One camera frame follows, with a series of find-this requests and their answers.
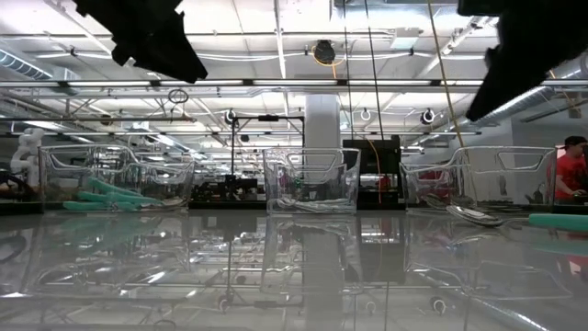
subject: ceiling duct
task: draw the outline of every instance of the ceiling duct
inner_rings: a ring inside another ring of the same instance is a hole
[[[0,50],[0,65],[34,80],[47,80],[53,78],[52,74],[26,62],[8,51]]]
[[[365,0],[334,0],[331,17],[345,19],[348,29],[366,28]],[[452,27],[468,23],[469,17],[458,15],[458,0],[432,0],[435,23]],[[367,0],[369,23],[372,28],[423,28],[430,27],[427,0]]]
[[[27,55],[24,53],[13,50],[6,44],[0,44],[0,46],[2,46],[2,49],[0,49],[0,66],[15,73],[22,74],[27,78],[36,81],[73,81],[81,79],[79,74],[60,66],[43,64],[47,69],[41,69],[28,61]],[[52,88],[51,90],[57,93],[65,93],[68,96],[74,96],[78,93],[76,89],[70,87]]]
[[[558,79],[588,79],[588,63],[586,61],[588,61],[588,53],[583,53],[580,57],[553,69],[553,74]],[[486,115],[486,117],[471,124],[485,126],[497,123],[523,110],[538,106],[546,102],[546,100],[550,100],[555,95],[556,92],[553,86],[535,87],[500,106],[495,111]]]

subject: yellow cable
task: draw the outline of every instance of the yellow cable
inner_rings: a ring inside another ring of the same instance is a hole
[[[376,154],[376,166],[378,167],[378,178],[381,176],[381,169],[379,168],[379,155],[378,155],[378,150],[376,149],[376,146],[374,146],[374,143],[372,141],[370,141],[368,138],[364,139],[367,140],[367,142],[369,143],[369,145],[371,146],[371,149],[374,150],[374,153]],[[378,185],[378,202],[379,205],[382,204],[382,192],[380,190],[380,186],[379,183]],[[382,229],[382,219],[378,218],[378,224],[379,224],[379,230],[380,233],[383,234],[384,233],[384,229]],[[379,272],[382,269],[382,259],[384,258],[384,242],[382,241],[382,239],[379,240],[379,265],[378,265],[378,269],[376,271],[376,276],[374,277],[374,279],[376,279],[379,276]]]
[[[366,139],[366,140],[369,143],[369,145],[371,146],[371,149],[373,149],[374,150],[374,153],[376,154],[376,165],[378,167],[378,179],[381,179],[380,176],[381,176],[382,173],[381,173],[381,170],[379,168],[379,155],[378,155],[378,150],[376,149],[376,147],[374,146],[374,143],[372,141],[370,141],[369,139]],[[378,202],[379,202],[380,205],[382,204],[382,192],[379,189],[379,184],[378,184]]]
[[[555,74],[553,74],[553,70],[549,70],[549,73],[551,74],[551,78],[557,79]],[[563,92],[563,95],[566,97],[566,99],[568,99],[568,103],[570,104],[570,107],[572,107],[574,110],[576,110],[578,112],[578,114],[582,114],[582,112],[578,109],[578,107],[576,107],[576,105],[574,105],[573,101],[571,101],[571,98],[568,97],[568,94]]]
[[[449,95],[449,86],[447,85],[447,76],[445,74],[445,66],[443,65],[443,59],[441,56],[441,48],[439,46],[439,38],[437,37],[437,29],[435,27],[435,20],[433,18],[433,5],[431,4],[431,0],[426,1],[429,6],[429,17],[431,18],[431,28],[433,29],[433,36],[435,37],[435,48],[437,51],[437,58],[439,59],[439,66],[441,68],[441,76],[443,77],[443,83],[445,87],[445,94],[447,96],[447,104],[449,105],[449,112],[451,113],[451,120],[453,121],[453,125],[455,126],[456,133],[458,134],[459,145],[464,147],[465,144],[463,143],[463,138],[461,137],[461,131],[459,130],[459,123],[458,119],[456,119],[456,113],[453,109],[453,104],[451,102],[451,96]]]

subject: pipe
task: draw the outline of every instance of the pipe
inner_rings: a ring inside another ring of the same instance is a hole
[[[588,52],[583,53],[574,60],[568,61],[553,69],[553,74],[558,79],[587,79],[588,78]],[[556,95],[551,86],[538,86],[526,93],[512,99],[495,111],[486,115],[483,119],[472,123],[476,126],[484,126],[491,122],[499,122],[513,116],[523,110],[538,106]]]

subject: wire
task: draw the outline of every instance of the wire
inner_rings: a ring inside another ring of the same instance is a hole
[[[369,51],[371,52],[372,58],[371,66],[374,72],[374,87],[376,87],[376,104],[378,105],[379,134],[381,136],[382,142],[384,142],[384,126],[382,125],[382,114],[381,109],[379,107],[378,72],[376,71],[376,59],[374,58],[374,41],[371,37],[371,26],[369,25],[368,0],[364,0],[364,4],[366,5],[367,35],[369,36]]]
[[[376,154],[376,166],[378,168],[378,180],[381,180],[381,169],[379,167],[379,155],[378,155],[378,150],[376,149],[376,146],[374,146],[374,143],[372,141],[370,141],[368,138],[366,138],[367,142],[369,143],[369,145],[371,146],[371,149],[374,151],[374,153]],[[378,202],[381,205],[382,204],[382,191],[380,189],[380,184],[378,183]]]
[[[463,143],[463,138],[461,137],[461,131],[459,130],[458,119],[456,119],[456,112],[453,109],[453,104],[451,103],[451,96],[449,95],[449,86],[447,85],[447,75],[445,73],[445,66],[443,65],[443,58],[441,55],[441,47],[439,46],[439,38],[437,37],[437,29],[435,27],[435,19],[433,18],[433,5],[431,4],[431,0],[426,0],[426,2],[427,2],[427,6],[429,7],[429,17],[431,18],[431,28],[433,29],[433,36],[435,37],[435,50],[437,52],[437,58],[439,59],[439,67],[441,68],[441,76],[443,77],[443,83],[444,83],[444,87],[445,87],[445,95],[447,97],[447,104],[449,105],[449,113],[451,115],[451,120],[453,121],[453,125],[455,126],[456,133],[458,134],[459,145],[461,147],[465,147],[465,144]]]
[[[344,21],[344,34],[345,34],[345,58],[349,59],[349,39],[347,38],[347,7],[345,6],[346,1],[343,2],[343,21]],[[349,61],[345,64],[345,70],[347,71],[347,97],[349,98],[349,126],[351,127],[351,141],[355,139],[354,128],[353,128],[353,103],[351,102],[351,85],[349,79],[351,74],[349,73]]]
[[[549,70],[549,74],[551,75],[551,78],[553,79],[558,79],[555,74],[553,74],[553,70]],[[573,101],[571,101],[571,98],[568,96],[567,93],[563,92],[563,96],[566,97],[566,99],[568,100],[568,103],[570,104],[570,107],[572,107],[574,110],[576,110],[578,112],[578,114],[582,115],[582,112],[578,109],[578,107],[573,103]]]

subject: white column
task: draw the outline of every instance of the white column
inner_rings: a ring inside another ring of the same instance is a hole
[[[305,147],[341,147],[339,113],[337,95],[306,96]],[[313,157],[309,160],[314,166],[324,166],[332,158],[326,157],[323,160]],[[304,235],[305,263],[314,267],[304,272],[304,285],[320,293],[305,297],[307,330],[339,331],[341,328],[344,315],[343,297],[339,291],[344,282],[333,277],[341,273],[337,245],[337,236],[333,234]]]
[[[341,147],[337,95],[306,96],[304,143],[310,148]]]

